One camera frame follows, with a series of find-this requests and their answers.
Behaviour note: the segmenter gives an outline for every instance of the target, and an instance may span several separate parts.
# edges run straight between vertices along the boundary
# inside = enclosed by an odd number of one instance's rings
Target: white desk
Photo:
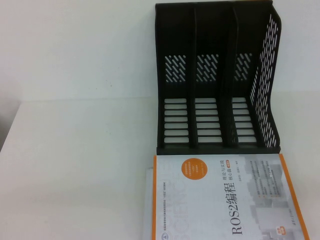
[[[274,93],[282,152],[320,239],[320,96]],[[141,240],[156,98],[23,103],[0,153],[0,239]]]

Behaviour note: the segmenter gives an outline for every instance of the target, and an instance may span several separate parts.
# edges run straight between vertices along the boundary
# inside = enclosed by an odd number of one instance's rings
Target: ventilation slot
[[[215,98],[195,99],[195,119],[198,142],[222,143],[217,103]]]
[[[247,81],[252,65],[252,53],[240,53],[236,55],[234,80]]]
[[[186,82],[186,56],[165,56],[165,81],[168,84]]]
[[[257,92],[257,102],[255,105],[255,112],[258,116],[259,126],[262,131],[263,140],[267,147],[276,147],[277,140],[275,132],[271,127],[268,115],[269,101],[268,94],[270,94],[270,82],[273,79],[275,71],[275,51],[278,48],[279,29],[277,23],[270,15],[269,24],[266,28],[266,35],[263,41],[263,50],[260,54],[262,64],[262,71],[260,74],[260,85]]]
[[[232,99],[232,110],[239,144],[256,145],[257,139],[246,99],[244,97],[234,97]]]
[[[219,55],[198,55],[196,63],[196,82],[210,83],[217,80]]]
[[[253,84],[252,84],[252,89],[251,89],[251,93],[250,93],[250,101],[251,101],[252,106],[254,106],[254,103],[255,103],[255,93],[256,93],[256,87],[257,87],[257,78],[258,78],[258,69],[255,72],[254,80],[253,80]]]
[[[189,142],[187,100],[185,98],[164,100],[164,142],[166,144]]]

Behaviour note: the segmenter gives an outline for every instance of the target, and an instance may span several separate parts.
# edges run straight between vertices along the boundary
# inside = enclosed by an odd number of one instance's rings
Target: white wall
[[[0,146],[20,101],[156,96],[155,3],[0,1]],[[320,90],[320,2],[274,6],[282,35],[273,91]]]

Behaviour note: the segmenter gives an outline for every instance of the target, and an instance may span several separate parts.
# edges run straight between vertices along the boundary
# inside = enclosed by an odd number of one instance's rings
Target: orange label
[[[183,162],[181,170],[183,175],[188,179],[199,180],[206,176],[208,167],[206,163],[199,158],[189,158]]]
[[[284,226],[279,226],[276,228],[278,235],[286,235],[286,229]]]

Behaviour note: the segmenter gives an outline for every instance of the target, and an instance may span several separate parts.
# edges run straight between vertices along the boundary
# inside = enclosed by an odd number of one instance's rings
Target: book cover
[[[152,240],[308,240],[280,154],[161,155]]]

